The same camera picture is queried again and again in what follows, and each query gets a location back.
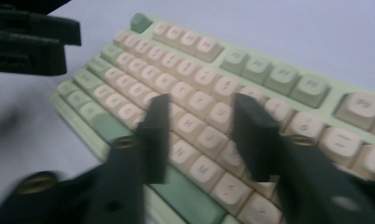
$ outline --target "white desk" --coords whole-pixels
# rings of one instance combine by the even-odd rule
[[[25,175],[53,170],[67,178],[98,164],[49,97],[136,12],[375,90],[375,0],[72,0],[52,13],[80,21],[83,46],[66,48],[68,74],[0,73],[0,200]]]

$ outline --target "green spacebar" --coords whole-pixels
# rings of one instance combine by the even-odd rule
[[[220,223],[226,214],[222,207],[172,166],[167,169],[166,183],[151,187],[188,223]]]

